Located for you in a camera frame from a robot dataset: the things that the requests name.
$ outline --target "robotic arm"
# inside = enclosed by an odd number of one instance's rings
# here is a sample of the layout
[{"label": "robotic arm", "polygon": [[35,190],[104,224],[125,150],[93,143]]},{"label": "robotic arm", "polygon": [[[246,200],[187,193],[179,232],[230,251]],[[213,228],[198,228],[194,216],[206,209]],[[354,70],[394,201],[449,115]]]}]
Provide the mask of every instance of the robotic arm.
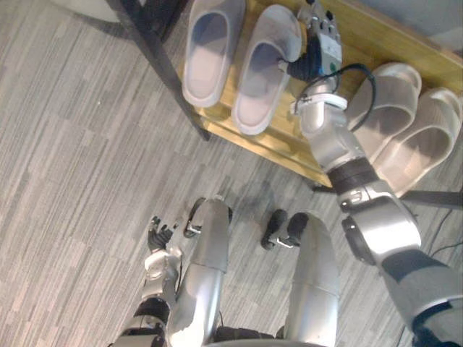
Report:
[{"label": "robotic arm", "polygon": [[462,346],[462,277],[420,250],[414,217],[378,178],[348,129],[347,101],[333,93],[338,81],[320,78],[329,76],[333,71],[327,68],[337,67],[341,59],[333,15],[324,14],[315,2],[302,8],[300,18],[307,21],[312,42],[308,50],[316,52],[315,62],[304,69],[301,64],[307,58],[302,57],[280,66],[300,80],[315,80],[292,112],[300,117],[302,133],[331,180],[341,209],[349,215],[342,225],[350,248],[357,259],[378,267],[400,315],[415,334],[416,346]]}]

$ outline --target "slide sandal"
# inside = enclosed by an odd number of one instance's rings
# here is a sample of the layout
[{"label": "slide sandal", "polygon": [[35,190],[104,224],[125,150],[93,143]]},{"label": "slide sandal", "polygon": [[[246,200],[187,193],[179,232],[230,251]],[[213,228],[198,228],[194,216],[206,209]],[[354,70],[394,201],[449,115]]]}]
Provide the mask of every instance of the slide sandal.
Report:
[{"label": "slide sandal", "polygon": [[373,166],[400,197],[450,155],[461,127],[458,97],[446,88],[429,90],[418,101],[415,121],[388,143]]},{"label": "slide sandal", "polygon": [[[369,119],[355,136],[371,163],[392,137],[405,130],[415,119],[421,76],[413,67],[389,63],[373,71],[376,80],[376,101]],[[370,108],[371,84],[365,80],[346,110],[353,127]]]},{"label": "slide sandal", "polygon": [[259,134],[270,124],[289,81],[278,60],[296,61],[301,47],[301,27],[294,14],[281,5],[269,6],[252,32],[231,110],[240,132]]},{"label": "slide sandal", "polygon": [[215,105],[224,90],[246,11],[246,0],[195,0],[190,13],[183,96]]}]

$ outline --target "gray carpet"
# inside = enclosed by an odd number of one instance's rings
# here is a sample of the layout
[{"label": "gray carpet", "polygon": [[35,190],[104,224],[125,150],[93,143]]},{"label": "gray carpet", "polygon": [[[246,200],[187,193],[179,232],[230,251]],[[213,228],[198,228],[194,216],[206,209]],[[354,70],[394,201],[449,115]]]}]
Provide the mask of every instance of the gray carpet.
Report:
[{"label": "gray carpet", "polygon": [[[169,42],[178,64],[187,15]],[[402,321],[377,271],[354,259],[335,198],[213,137],[202,141],[118,30],[46,0],[0,0],[0,346],[107,346],[139,301],[145,227],[184,219],[202,196],[234,209],[221,310],[226,325],[275,333],[297,252],[258,243],[271,211],[315,211],[341,271],[339,347],[397,345]],[[459,190],[463,143],[420,183]],[[424,250],[462,239],[453,212],[410,205]],[[174,237],[186,255],[194,241]],[[462,271],[462,248],[437,258]],[[404,334],[400,346],[409,346]]]}]

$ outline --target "wooden shelf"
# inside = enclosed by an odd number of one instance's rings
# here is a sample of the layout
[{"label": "wooden shelf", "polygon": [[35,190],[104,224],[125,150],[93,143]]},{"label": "wooden shelf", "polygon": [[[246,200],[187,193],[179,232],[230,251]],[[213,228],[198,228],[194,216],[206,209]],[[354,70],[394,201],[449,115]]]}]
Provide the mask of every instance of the wooden shelf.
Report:
[{"label": "wooden shelf", "polygon": [[[211,108],[197,108],[203,126],[214,134],[285,166],[313,181],[330,186],[301,135],[299,119],[289,113],[289,105],[305,83],[291,80],[282,95],[271,125],[258,136],[240,134],[230,113],[237,94],[240,67],[247,44],[260,13],[271,4],[282,4],[295,13],[304,0],[247,0],[247,14],[220,103]],[[447,87],[463,90],[463,61],[451,52],[433,45],[372,9],[354,1],[321,0],[326,10],[336,15],[343,42],[343,64],[363,63],[370,69],[390,61],[412,65],[422,75],[423,89]],[[364,80],[360,72],[343,76],[339,94],[348,100]]]}]

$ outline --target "black cable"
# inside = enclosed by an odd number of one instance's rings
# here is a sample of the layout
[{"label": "black cable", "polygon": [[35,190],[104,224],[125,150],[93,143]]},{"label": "black cable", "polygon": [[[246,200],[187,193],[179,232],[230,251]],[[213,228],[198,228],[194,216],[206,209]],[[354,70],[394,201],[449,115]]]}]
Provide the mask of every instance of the black cable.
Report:
[{"label": "black cable", "polygon": [[177,284],[177,289],[175,291],[175,294],[179,293],[180,285],[182,284],[182,273],[183,273],[183,257],[180,258],[179,283]]},{"label": "black cable", "polygon": [[405,325],[402,326],[402,331],[400,332],[400,337],[399,337],[399,340],[397,341],[396,347],[399,347],[402,341],[402,338],[404,337],[404,334],[405,334]]},{"label": "black cable", "polygon": [[220,314],[220,324],[222,324],[222,327],[224,326],[224,317],[222,316],[222,312],[218,311]]},{"label": "black cable", "polygon": [[[367,113],[358,121],[357,124],[355,124],[351,129],[350,131],[351,132],[356,132],[363,124],[365,124],[365,122],[368,120],[368,118],[370,117],[371,115],[371,111],[373,110],[373,107],[375,107],[375,102],[376,102],[376,81],[375,81],[375,77],[373,76],[373,74],[371,73],[371,71],[366,67],[366,65],[364,64],[360,64],[360,63],[355,63],[355,64],[350,64],[350,65],[347,65],[345,67],[343,67],[342,69],[338,70],[338,71],[335,71],[333,72],[332,74],[327,74],[327,75],[324,75],[324,76],[320,76],[318,78],[315,78],[306,88],[305,90],[307,90],[308,88],[312,87],[314,84],[316,83],[319,83],[319,82],[322,82],[324,80],[327,80],[328,78],[332,78],[332,77],[338,77],[337,81],[336,81],[336,87],[334,88],[334,90],[332,90],[331,92],[332,93],[335,93],[338,88],[339,88],[339,84],[340,84],[340,79],[341,79],[341,75],[343,73],[345,73],[345,71],[349,71],[349,70],[360,70],[361,72],[363,72],[368,80],[370,81],[370,84],[371,84],[371,104],[370,104],[370,107],[367,111]],[[301,98],[306,98],[307,95],[302,93],[298,99],[296,100],[296,104],[295,104],[295,111],[297,113],[297,104],[299,103],[300,99]]]},{"label": "black cable", "polygon": [[441,252],[441,251],[443,251],[445,249],[455,248],[455,247],[458,247],[458,246],[461,246],[461,245],[463,245],[463,241],[458,242],[456,244],[450,244],[448,246],[441,247],[441,248],[435,250],[434,253],[432,253],[431,258],[433,258],[436,254],[438,254],[439,252]]},{"label": "black cable", "polygon": [[433,240],[431,241],[431,244],[430,244],[430,246],[429,246],[428,254],[430,254],[431,251],[433,250],[433,246],[434,246],[434,243],[436,242],[437,236],[438,236],[439,233],[441,232],[441,229],[442,229],[443,224],[445,223],[445,221],[446,221],[447,218],[451,215],[452,212],[453,212],[453,210],[447,211],[446,215],[442,218],[441,222],[439,223],[439,226],[437,227],[437,231],[436,231],[436,233],[434,234]]}]

